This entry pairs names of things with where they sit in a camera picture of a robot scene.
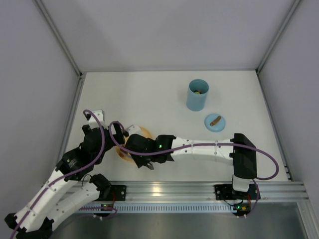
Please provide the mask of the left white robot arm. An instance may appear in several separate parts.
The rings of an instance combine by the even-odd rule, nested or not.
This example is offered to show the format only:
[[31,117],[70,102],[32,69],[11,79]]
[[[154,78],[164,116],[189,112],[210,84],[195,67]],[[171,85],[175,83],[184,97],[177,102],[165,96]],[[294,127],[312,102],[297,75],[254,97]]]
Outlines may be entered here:
[[12,239],[48,239],[86,204],[107,200],[112,193],[112,184],[102,174],[92,175],[78,191],[67,198],[63,196],[102,161],[106,151],[117,143],[124,144],[123,126],[118,122],[113,126],[115,134],[101,124],[97,128],[88,124],[82,127],[84,141],[63,155],[45,185],[23,209],[5,217],[5,223],[13,230]]

